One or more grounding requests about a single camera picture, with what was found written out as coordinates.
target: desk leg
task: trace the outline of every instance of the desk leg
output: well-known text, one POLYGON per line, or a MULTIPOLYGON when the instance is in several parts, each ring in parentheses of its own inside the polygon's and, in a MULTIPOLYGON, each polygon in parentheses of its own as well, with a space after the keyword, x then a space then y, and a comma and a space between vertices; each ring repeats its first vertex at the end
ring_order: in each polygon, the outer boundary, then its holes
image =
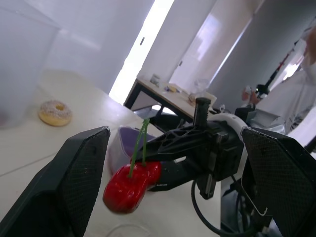
POLYGON ((127 98, 127 100, 124 103, 124 106, 127 107, 128 109, 131 109, 139 95, 139 93, 142 91, 142 85, 139 83, 136 83, 133 91, 131 92, 131 94, 129 95, 129 97, 127 98))

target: item on desk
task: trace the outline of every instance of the item on desk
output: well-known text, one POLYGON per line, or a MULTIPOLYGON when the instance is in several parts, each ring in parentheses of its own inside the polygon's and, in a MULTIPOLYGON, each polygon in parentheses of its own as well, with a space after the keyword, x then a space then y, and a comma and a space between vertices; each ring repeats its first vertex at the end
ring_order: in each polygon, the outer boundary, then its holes
POLYGON ((153 74, 152 78, 150 79, 150 82, 159 87, 159 81, 160 77, 158 77, 156 74, 153 74))
POLYGON ((166 87, 164 88, 164 90, 165 90, 165 91, 168 91, 168 92, 177 92, 177 93, 180 93, 180 91, 179 91, 176 87, 174 87, 174 86, 172 86, 172 85, 166 86, 166 87))
POLYGON ((39 118, 51 126, 65 126, 71 121, 72 112, 64 103, 51 100, 40 106, 39 118))
POLYGON ((161 174, 160 162, 146 163, 146 134, 149 119, 144 120, 131 164, 119 169, 110 179, 103 193, 103 202, 107 208, 115 213, 128 214, 136 210, 145 192, 154 185, 161 174), (144 134, 143 160, 135 164, 139 142, 144 134))
POLYGON ((190 93, 188 97, 188 102, 190 105, 195 106, 196 105, 196 95, 194 93, 190 93))

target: black cable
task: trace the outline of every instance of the black cable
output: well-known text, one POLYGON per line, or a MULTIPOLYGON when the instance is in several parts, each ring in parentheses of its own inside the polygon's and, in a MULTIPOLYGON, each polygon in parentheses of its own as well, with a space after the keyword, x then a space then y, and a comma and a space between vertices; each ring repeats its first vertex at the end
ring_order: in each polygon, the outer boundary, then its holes
POLYGON ((206 220, 206 218, 203 216, 203 214, 201 213, 200 209, 198 208, 196 194, 195 194, 196 184, 197 184, 196 180, 193 180, 192 187, 191 187, 192 204, 193 204, 195 211, 197 212, 198 217, 206 225, 206 227, 208 227, 211 231, 213 231, 217 235, 220 235, 221 237, 251 237, 251 236, 256 235, 257 231, 255 229, 250 229, 250 230, 248 230, 244 233, 240 233, 240 234, 231 234, 231 233, 219 230, 216 227, 214 227, 211 223, 209 223, 206 220))
POLYGON ((238 207, 239 207, 240 198, 241 198, 241 194, 238 193, 237 199, 236 199, 236 205, 235 205, 235 215, 236 215, 236 223, 237 223, 237 228, 238 228, 239 233, 241 232, 240 227, 239 227, 239 221, 238 221, 238 213, 239 213, 238 207))
POLYGON ((240 195, 240 213, 241 213, 241 219, 242 219, 242 228, 243 228, 243 231, 245 231, 248 229, 248 218, 247 218, 247 214, 245 212, 245 209, 243 208, 241 195, 240 195))

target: pink sprinkled donut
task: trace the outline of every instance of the pink sprinkled donut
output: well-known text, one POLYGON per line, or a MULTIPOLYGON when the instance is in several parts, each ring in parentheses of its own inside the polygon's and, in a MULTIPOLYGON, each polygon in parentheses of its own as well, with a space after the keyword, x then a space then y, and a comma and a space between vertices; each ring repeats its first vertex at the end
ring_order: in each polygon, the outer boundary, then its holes
POLYGON ((73 113, 64 103, 51 100, 43 103, 39 109, 39 118, 51 126, 65 126, 73 117, 73 113))

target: table surface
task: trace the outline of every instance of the table surface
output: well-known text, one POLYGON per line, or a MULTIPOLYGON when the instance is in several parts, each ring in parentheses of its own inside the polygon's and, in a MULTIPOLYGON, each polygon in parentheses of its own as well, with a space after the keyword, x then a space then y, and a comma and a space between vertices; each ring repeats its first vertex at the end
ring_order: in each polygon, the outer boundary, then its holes
MULTIPOLYGON (((108 126, 111 131, 110 146, 121 125, 140 128, 142 119, 77 74, 53 70, 44 72, 24 122, 0 132, 0 220, 34 175, 54 158, 67 138, 81 131, 108 126), (40 121, 37 116, 39 105, 50 99, 58 99, 72 109, 74 117, 69 125, 51 127, 40 121)), ((161 135, 152 125, 148 133, 161 135)), ((109 169, 105 165, 85 236, 104 237, 113 227, 122 224, 141 226, 148 230, 151 237, 217 236, 199 220, 193 209, 191 182, 168 192, 147 193, 134 213, 115 215, 102 202, 109 178, 109 169)), ((200 209, 218 228, 220 193, 220 183, 210 200, 203 200, 196 191, 200 209)))
MULTIPOLYGON (((187 116, 193 118, 195 112, 195 106, 191 105, 188 102, 188 94, 187 93, 175 93, 175 92, 168 92, 165 91, 164 88, 168 85, 168 83, 162 83, 159 87, 152 84, 149 80, 145 79, 137 79, 136 82, 140 83, 144 87, 146 87, 151 92, 155 93, 156 95, 163 98, 165 101, 173 105, 174 107, 178 108, 181 112, 185 113, 187 116)), ((177 85, 174 85, 179 91, 182 91, 177 85)))

